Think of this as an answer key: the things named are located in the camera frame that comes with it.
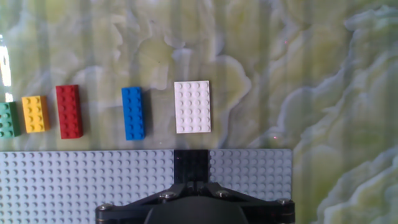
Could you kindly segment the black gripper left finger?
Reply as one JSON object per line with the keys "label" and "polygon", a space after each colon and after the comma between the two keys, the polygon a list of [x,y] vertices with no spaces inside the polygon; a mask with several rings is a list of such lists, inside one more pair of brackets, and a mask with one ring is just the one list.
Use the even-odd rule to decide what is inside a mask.
{"label": "black gripper left finger", "polygon": [[95,223],[144,223],[149,212],[156,206],[194,196],[196,189],[196,182],[173,184],[166,190],[127,205],[103,203],[95,209]]}

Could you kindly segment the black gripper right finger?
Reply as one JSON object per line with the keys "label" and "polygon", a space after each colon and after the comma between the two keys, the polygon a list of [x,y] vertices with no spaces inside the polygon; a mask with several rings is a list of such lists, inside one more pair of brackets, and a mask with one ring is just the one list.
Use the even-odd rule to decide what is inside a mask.
{"label": "black gripper right finger", "polygon": [[197,182],[196,190],[199,196],[237,206],[249,223],[295,223],[295,203],[291,199],[261,200],[216,182]]}

